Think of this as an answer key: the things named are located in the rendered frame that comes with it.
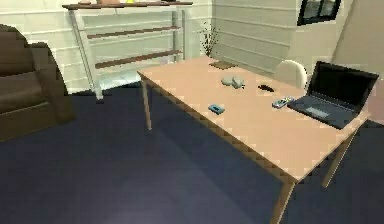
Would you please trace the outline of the dark twiggy house plant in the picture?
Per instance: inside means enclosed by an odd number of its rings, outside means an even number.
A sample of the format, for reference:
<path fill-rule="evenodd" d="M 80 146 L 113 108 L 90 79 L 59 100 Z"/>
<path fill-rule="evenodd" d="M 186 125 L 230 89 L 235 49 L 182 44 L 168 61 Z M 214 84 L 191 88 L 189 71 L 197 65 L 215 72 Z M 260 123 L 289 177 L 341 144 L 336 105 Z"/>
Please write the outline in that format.
<path fill-rule="evenodd" d="M 204 54 L 207 57 L 211 57 L 213 49 L 215 45 L 218 43 L 218 30 L 211 23 L 204 22 L 203 28 L 199 32 L 199 34 L 200 34 L 200 44 Z"/>

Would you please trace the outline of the brown sofa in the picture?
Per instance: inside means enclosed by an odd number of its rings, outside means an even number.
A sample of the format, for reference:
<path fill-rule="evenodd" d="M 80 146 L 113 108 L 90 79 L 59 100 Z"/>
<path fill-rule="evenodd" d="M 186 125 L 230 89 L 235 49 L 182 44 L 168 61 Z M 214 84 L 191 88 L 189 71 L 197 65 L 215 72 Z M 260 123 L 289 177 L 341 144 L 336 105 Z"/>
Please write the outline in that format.
<path fill-rule="evenodd" d="M 0 142 L 75 119 L 49 46 L 0 24 Z"/>

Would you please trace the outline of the brown flat book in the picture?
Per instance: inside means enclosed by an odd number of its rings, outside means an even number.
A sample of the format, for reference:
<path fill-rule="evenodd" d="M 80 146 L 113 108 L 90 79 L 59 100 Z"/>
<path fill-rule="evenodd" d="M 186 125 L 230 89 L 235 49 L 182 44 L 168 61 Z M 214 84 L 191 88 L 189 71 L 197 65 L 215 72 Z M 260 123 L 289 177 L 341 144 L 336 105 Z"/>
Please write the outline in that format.
<path fill-rule="evenodd" d="M 220 61 L 210 63 L 210 66 L 217 69 L 226 70 L 229 68 L 236 67 L 236 64 L 220 60 Z"/>

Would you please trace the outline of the light wooden table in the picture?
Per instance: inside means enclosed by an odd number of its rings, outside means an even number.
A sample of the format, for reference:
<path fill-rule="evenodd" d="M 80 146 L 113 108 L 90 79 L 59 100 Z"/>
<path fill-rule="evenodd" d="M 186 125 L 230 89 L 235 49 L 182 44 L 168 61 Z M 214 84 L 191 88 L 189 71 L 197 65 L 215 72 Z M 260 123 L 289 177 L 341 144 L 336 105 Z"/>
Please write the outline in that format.
<path fill-rule="evenodd" d="M 299 98 L 304 91 L 239 67 L 221 70 L 210 66 L 206 56 L 140 70 L 142 85 L 163 94 L 193 118 L 225 139 L 262 168 L 283 182 L 270 224 L 280 224 L 297 183 L 330 154 L 336 155 L 323 185 L 328 186 L 359 127 L 369 114 L 361 112 L 344 129 L 331 126 L 289 108 L 272 103 L 286 96 Z M 221 83 L 237 76 L 245 87 L 235 89 Z M 275 91 L 258 88 L 268 85 Z M 225 111 L 208 109 L 216 104 Z"/>

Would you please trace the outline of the white chair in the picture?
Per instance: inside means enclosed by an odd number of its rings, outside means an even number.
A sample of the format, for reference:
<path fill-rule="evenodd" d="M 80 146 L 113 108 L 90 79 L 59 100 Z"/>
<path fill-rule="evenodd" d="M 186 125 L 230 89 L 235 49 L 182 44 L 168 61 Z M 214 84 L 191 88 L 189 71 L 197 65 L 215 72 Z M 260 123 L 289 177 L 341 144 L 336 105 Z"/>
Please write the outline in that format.
<path fill-rule="evenodd" d="M 303 65 L 293 60 L 284 60 L 277 66 L 273 78 L 297 88 L 304 89 L 308 76 Z"/>

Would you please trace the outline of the grey-green lumpy object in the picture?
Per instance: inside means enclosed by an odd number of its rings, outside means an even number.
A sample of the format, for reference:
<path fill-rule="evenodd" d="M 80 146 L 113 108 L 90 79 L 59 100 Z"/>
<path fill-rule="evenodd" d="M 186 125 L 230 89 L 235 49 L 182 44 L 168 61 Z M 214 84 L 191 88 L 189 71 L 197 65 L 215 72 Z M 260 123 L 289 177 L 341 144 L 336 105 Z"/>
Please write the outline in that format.
<path fill-rule="evenodd" d="M 244 88 L 244 80 L 237 76 L 223 77 L 221 83 L 225 86 L 232 86 L 235 89 Z"/>

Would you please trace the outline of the white shelf with brown boards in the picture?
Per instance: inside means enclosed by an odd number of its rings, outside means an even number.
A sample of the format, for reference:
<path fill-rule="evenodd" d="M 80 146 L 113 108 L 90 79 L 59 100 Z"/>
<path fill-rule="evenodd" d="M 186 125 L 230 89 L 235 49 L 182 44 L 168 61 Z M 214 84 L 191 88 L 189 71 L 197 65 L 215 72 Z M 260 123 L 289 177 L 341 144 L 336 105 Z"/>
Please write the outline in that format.
<path fill-rule="evenodd" d="M 107 67 L 145 61 L 154 58 L 172 56 L 174 62 L 186 57 L 186 7 L 192 6 L 192 2 L 180 1 L 157 1 L 138 3 L 114 3 L 114 4 L 68 4 L 63 5 L 68 10 L 76 42 L 78 44 L 87 80 L 91 91 L 98 101 L 102 100 L 103 82 L 97 77 L 97 71 Z M 107 33 L 87 34 L 84 17 L 91 16 L 118 16 L 130 13 L 171 13 L 171 24 L 161 27 L 130 29 Z M 169 31 L 172 33 L 172 49 L 159 52 L 146 53 L 138 56 L 126 57 L 123 59 L 110 59 L 105 62 L 95 62 L 89 43 L 92 39 L 111 39 L 112 37 L 128 37 L 129 35 L 146 34 L 153 32 Z"/>

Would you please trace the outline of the grey remote control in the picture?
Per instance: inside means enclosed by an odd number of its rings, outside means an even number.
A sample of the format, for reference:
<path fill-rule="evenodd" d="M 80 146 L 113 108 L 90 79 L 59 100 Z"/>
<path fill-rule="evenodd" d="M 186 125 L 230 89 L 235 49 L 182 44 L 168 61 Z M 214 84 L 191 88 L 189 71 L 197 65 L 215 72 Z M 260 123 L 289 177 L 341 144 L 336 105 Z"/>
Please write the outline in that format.
<path fill-rule="evenodd" d="M 287 97 L 284 97 L 280 100 L 276 100 L 272 103 L 272 107 L 273 108 L 277 108 L 277 109 L 280 109 L 284 106 L 286 106 L 289 102 L 292 102 L 294 101 L 294 98 L 291 97 L 291 96 L 287 96 Z"/>

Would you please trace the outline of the black laptop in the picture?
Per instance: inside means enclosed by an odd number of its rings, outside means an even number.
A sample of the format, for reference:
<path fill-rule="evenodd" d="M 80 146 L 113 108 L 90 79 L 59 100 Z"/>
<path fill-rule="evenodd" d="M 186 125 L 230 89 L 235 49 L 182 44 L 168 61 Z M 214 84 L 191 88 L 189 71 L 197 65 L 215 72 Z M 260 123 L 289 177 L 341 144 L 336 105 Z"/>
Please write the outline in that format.
<path fill-rule="evenodd" d="M 336 129 L 359 115 L 379 76 L 318 61 L 305 96 L 287 107 Z"/>

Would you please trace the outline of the black framed window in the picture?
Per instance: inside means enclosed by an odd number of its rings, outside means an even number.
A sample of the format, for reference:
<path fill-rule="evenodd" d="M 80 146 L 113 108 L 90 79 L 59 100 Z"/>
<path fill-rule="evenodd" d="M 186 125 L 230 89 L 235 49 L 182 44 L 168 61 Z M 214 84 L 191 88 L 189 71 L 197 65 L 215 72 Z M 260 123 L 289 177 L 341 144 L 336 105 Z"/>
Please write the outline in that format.
<path fill-rule="evenodd" d="M 302 0 L 297 25 L 335 20 L 341 0 Z"/>

